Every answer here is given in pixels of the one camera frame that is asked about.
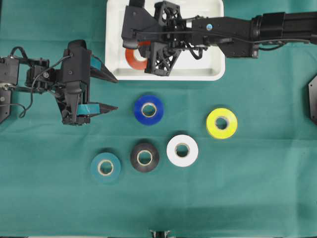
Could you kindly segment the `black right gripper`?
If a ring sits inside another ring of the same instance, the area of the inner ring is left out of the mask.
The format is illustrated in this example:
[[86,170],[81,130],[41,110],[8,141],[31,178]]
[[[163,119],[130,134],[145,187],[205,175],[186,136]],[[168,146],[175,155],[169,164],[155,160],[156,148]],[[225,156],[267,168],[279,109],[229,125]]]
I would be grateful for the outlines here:
[[181,50],[189,51],[191,54],[194,54],[195,51],[202,54],[211,44],[209,42],[200,45],[192,43],[191,23],[204,17],[196,15],[195,17],[182,18],[180,6],[169,1],[157,2],[154,7],[154,18],[160,26],[163,26],[164,39],[173,40],[171,47],[176,49],[170,48],[167,44],[151,42],[144,72],[157,76],[169,76]]

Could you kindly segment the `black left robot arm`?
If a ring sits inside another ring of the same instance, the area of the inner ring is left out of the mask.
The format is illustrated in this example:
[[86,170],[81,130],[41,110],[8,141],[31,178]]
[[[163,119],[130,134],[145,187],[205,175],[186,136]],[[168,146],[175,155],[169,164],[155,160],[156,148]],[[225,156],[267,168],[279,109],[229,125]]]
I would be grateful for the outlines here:
[[13,92],[51,93],[57,103],[62,123],[83,125],[92,117],[116,110],[115,106],[90,101],[92,77],[116,83],[114,75],[94,55],[66,53],[55,65],[48,60],[19,58],[0,59],[0,120],[5,121],[15,104]]

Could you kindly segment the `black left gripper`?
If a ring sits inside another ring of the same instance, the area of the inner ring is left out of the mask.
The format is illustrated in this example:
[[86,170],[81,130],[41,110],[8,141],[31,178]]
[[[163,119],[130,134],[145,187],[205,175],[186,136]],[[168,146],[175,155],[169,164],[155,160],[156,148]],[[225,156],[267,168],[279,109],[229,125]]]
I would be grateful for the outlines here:
[[[55,97],[63,124],[88,124],[91,116],[106,114],[118,109],[118,107],[89,101],[90,78],[87,85],[79,81],[62,83],[60,81],[61,66],[65,59],[67,58],[61,58],[52,66],[43,60],[31,63],[25,82],[30,93],[30,103],[24,109],[25,112],[33,104],[33,94],[44,92],[50,92]],[[95,55],[91,55],[90,65],[90,77],[112,83],[118,82],[105,64]]]

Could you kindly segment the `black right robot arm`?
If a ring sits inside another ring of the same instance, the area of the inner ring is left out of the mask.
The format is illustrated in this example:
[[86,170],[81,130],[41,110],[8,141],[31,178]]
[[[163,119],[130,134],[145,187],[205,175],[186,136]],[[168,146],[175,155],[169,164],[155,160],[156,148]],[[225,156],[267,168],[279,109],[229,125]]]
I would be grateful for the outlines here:
[[188,51],[199,60],[211,46],[227,58],[258,58],[259,51],[274,51],[288,43],[317,43],[316,12],[265,13],[250,20],[234,17],[183,18],[180,6],[168,1],[155,4],[157,24],[141,34],[151,38],[145,72],[169,76],[180,54]]

